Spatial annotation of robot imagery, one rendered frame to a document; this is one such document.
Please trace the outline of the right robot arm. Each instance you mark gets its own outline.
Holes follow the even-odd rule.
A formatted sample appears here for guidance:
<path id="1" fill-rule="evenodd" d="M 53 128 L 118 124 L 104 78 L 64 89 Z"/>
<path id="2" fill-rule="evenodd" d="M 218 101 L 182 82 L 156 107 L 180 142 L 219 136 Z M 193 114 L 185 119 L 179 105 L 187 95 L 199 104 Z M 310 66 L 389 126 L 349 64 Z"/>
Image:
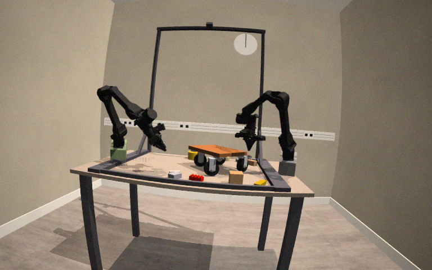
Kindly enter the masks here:
<path id="1" fill-rule="evenodd" d="M 152 121 L 157 118 L 155 110 L 149 107 L 145 110 L 140 108 L 137 104 L 131 103 L 125 95 L 118 90 L 116 86 L 103 86 L 97 90 L 99 99 L 105 104 L 106 110 L 112 122 L 111 139 L 114 141 L 114 148 L 122 149 L 125 142 L 124 136 L 127 134 L 127 128 L 125 124 L 122 124 L 116 113 L 114 104 L 112 102 L 112 96 L 116 101 L 125 109 L 125 113 L 131 120 L 134 121 L 134 126 L 138 125 L 141 130 L 144 130 Z M 143 112 L 144 111 L 144 112 Z M 164 124 L 158 123 L 157 126 L 152 127 L 154 133 L 165 130 Z"/>

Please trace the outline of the wooden dolly with black caster wheels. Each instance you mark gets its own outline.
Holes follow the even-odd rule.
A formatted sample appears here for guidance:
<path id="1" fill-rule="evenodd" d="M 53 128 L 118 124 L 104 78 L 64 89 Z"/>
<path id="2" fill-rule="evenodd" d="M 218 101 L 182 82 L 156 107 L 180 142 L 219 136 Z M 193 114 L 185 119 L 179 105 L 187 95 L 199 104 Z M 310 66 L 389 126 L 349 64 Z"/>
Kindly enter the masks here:
<path id="1" fill-rule="evenodd" d="M 194 163 L 198 167 L 204 166 L 204 172 L 209 176 L 215 176 L 219 172 L 219 165 L 222 165 L 226 157 L 238 157 L 236 168 L 238 171 L 245 172 L 248 168 L 248 159 L 251 160 L 252 156 L 248 155 L 246 151 L 235 150 L 232 148 L 217 146 L 217 145 L 194 145 L 188 146 L 191 152 L 197 152 L 194 157 Z M 204 154 L 214 157 L 207 158 Z M 242 158 L 244 157 L 244 158 Z"/>

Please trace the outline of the yellow rectangular block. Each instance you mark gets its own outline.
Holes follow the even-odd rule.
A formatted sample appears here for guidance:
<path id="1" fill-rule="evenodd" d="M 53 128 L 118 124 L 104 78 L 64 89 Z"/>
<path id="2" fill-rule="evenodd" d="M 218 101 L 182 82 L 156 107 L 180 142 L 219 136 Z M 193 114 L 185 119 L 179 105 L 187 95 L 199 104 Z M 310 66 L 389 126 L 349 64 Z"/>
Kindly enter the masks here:
<path id="1" fill-rule="evenodd" d="M 263 186 L 265 186 L 266 183 L 267 183 L 267 181 L 265 181 L 265 180 L 259 180 L 259 181 L 255 182 L 254 185 L 263 185 Z"/>

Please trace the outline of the red toy building brick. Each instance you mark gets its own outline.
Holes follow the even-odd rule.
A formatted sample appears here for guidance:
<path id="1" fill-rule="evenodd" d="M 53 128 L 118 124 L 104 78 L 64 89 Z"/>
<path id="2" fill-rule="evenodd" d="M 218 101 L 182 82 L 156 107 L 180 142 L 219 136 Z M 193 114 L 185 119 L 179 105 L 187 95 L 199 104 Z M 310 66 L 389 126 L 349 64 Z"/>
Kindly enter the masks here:
<path id="1" fill-rule="evenodd" d="M 189 180 L 192 180 L 192 181 L 203 181 L 204 180 L 204 177 L 201 175 L 201 176 L 199 176 L 199 175 L 194 175 L 194 174 L 192 174 L 192 175 L 190 175 L 189 176 Z"/>

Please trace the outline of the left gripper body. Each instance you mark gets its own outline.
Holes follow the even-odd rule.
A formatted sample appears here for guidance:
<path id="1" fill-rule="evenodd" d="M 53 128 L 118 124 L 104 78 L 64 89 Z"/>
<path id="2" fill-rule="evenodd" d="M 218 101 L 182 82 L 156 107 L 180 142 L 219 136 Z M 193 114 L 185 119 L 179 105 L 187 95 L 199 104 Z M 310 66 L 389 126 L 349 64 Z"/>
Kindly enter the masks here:
<path id="1" fill-rule="evenodd" d="M 265 140 L 266 140 L 266 137 L 265 137 L 265 136 L 261 136 L 261 135 L 256 135 L 256 134 L 255 134 L 255 129 L 256 129 L 255 126 L 256 126 L 256 125 L 246 125 L 246 128 L 248 128 L 248 129 L 249 129 L 249 127 L 252 128 L 253 135 L 252 135 L 252 136 L 248 136 L 247 138 L 243 138 L 243 139 L 246 139 L 246 140 L 250 139 L 250 140 L 257 140 L 257 141 L 265 141 Z M 235 134 L 235 137 L 239 138 L 239 137 L 240 137 L 240 133 L 236 133 L 236 134 Z"/>

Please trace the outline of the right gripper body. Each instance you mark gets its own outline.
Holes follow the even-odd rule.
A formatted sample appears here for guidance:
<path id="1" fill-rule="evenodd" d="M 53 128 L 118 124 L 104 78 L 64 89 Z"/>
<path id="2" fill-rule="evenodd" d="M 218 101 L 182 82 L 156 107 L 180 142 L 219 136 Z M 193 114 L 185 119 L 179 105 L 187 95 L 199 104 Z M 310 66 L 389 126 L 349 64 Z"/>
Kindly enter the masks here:
<path id="1" fill-rule="evenodd" d="M 153 129 L 152 129 L 152 125 L 149 124 L 144 130 L 143 133 L 148 137 L 149 139 L 149 143 L 150 145 L 153 145 L 156 141 L 158 141 L 160 139 L 160 132 L 158 133 L 154 133 Z M 158 135 L 159 134 L 159 135 Z M 153 136 L 153 137 L 152 137 Z"/>

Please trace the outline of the tan cardboard box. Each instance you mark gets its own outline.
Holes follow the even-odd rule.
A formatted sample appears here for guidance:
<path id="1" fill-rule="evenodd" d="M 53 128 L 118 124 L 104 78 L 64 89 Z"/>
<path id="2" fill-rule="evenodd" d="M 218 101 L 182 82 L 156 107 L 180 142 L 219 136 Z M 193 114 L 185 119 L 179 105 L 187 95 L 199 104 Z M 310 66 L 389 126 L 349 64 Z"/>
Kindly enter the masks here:
<path id="1" fill-rule="evenodd" d="M 242 171 L 229 171 L 230 184 L 243 184 L 244 174 Z"/>

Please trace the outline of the yellow cylinder with centre hole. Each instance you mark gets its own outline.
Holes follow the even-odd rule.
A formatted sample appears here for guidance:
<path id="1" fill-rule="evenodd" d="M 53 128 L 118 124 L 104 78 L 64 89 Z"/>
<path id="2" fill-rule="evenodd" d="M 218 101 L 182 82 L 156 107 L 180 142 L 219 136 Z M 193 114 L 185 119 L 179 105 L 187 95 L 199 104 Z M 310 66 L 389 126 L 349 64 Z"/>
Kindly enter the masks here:
<path id="1" fill-rule="evenodd" d="M 188 152 L 188 160 L 194 160 L 194 157 L 197 155 L 197 152 Z"/>

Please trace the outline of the grey metal gantry frame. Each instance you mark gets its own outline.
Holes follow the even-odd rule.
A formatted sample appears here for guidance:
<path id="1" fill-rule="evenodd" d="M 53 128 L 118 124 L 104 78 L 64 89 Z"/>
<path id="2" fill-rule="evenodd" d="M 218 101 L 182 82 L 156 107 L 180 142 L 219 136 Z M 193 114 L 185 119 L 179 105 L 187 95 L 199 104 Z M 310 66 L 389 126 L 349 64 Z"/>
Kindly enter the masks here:
<path id="1" fill-rule="evenodd" d="M 151 79 L 151 91 L 150 91 L 150 105 L 149 108 L 153 109 L 154 106 L 154 92 L 155 92 L 155 79 L 156 79 L 156 68 L 158 63 L 158 53 L 159 53 L 159 44 L 160 44 L 160 36 L 161 31 L 172 31 L 172 30 L 216 30 L 216 31 L 229 31 L 229 32 L 247 32 L 247 33 L 259 33 L 262 34 L 262 49 L 261 49 L 261 72 L 260 72 L 260 96 L 263 95 L 263 83 L 264 83 L 264 37 L 266 30 L 261 29 L 249 29 L 249 28 L 233 28 L 233 27 L 220 27 L 214 26 L 213 29 L 207 29 L 206 26 L 171 26 L 171 27 L 158 27 L 157 28 L 157 36 L 156 36 L 156 44 L 155 44 L 155 53 L 154 53 L 154 62 L 152 68 L 152 79 Z M 261 124 L 262 124 L 262 107 L 263 104 L 259 106 L 260 114 L 258 118 L 258 134 L 262 135 L 261 132 Z M 137 150 L 137 154 L 141 153 L 143 144 L 145 142 L 146 135 L 143 134 L 141 139 L 141 143 L 139 144 L 139 148 Z M 258 145 L 257 145 L 258 143 Z M 260 150 L 259 150 L 260 149 Z M 262 141 L 256 142 L 256 154 L 255 158 L 259 158 L 259 164 L 263 164 L 263 152 L 262 152 Z"/>

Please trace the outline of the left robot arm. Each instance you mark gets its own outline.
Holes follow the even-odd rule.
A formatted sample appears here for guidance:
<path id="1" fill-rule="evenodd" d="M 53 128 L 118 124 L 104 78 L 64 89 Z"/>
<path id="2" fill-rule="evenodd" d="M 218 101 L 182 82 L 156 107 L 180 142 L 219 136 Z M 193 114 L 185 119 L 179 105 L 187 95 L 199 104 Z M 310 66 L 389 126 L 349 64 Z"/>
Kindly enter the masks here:
<path id="1" fill-rule="evenodd" d="M 259 118 L 259 116 L 257 114 L 251 114 L 255 109 L 257 109 L 258 106 L 260 106 L 266 100 L 268 100 L 272 104 L 275 104 L 277 109 L 279 110 L 282 135 L 278 137 L 278 140 L 282 148 L 283 160 L 294 161 L 294 147 L 297 144 L 293 140 L 293 135 L 290 133 L 288 115 L 289 95 L 286 92 L 266 91 L 257 100 L 242 108 L 242 114 L 236 114 L 236 123 L 256 125 L 256 118 Z M 251 127 L 249 127 L 249 129 L 245 127 L 243 130 L 240 131 L 240 137 L 247 138 L 250 135 L 253 135 Z"/>

